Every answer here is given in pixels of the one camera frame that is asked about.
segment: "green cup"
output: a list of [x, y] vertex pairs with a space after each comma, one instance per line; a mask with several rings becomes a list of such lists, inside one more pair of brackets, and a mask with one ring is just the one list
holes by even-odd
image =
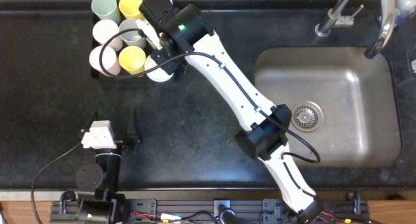
[[91, 9], [100, 19], [110, 19], [120, 23], [120, 11], [116, 0], [92, 0]]

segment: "sink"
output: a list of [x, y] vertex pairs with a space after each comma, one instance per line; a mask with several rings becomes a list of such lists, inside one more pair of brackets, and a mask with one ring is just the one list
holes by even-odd
[[[388, 166], [402, 151], [389, 63], [366, 59], [364, 50], [275, 48], [256, 60], [256, 88], [292, 110], [289, 128], [319, 152], [318, 166]], [[292, 152], [313, 158], [288, 138]]]

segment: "wooden floor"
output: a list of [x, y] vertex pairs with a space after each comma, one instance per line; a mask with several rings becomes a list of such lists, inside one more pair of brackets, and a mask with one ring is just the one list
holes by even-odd
[[[37, 223], [30, 201], [2, 201], [8, 224]], [[383, 224], [416, 224], [416, 201], [369, 201], [371, 218]], [[49, 223], [51, 201], [38, 201], [36, 208], [43, 223]]]

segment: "yellow cup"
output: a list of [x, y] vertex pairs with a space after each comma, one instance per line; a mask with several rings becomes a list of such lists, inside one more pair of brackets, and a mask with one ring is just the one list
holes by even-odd
[[130, 74], [135, 75], [144, 71], [146, 55], [144, 54], [143, 49], [140, 47], [128, 46], [124, 48], [122, 52], [120, 52], [118, 61], [122, 68], [124, 68]]
[[144, 16], [138, 10], [143, 0], [120, 0], [118, 8], [126, 19], [144, 19]]

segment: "drain strainer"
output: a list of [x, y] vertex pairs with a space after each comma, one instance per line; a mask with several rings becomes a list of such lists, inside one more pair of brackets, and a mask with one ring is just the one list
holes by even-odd
[[292, 109], [292, 124], [301, 131], [314, 131], [322, 124], [323, 120], [322, 110], [311, 101], [303, 101]]

